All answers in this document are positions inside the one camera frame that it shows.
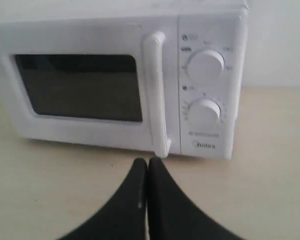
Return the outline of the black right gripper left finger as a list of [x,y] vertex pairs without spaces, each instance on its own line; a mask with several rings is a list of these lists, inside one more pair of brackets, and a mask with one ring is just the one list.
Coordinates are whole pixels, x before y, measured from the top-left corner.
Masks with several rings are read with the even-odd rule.
[[147,162],[136,158],[113,196],[61,240],[145,240]]

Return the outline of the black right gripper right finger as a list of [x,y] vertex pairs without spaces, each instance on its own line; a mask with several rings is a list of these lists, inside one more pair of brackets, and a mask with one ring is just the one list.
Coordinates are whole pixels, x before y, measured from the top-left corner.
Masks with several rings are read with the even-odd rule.
[[202,211],[179,187],[163,160],[152,157],[147,172],[151,240],[243,240]]

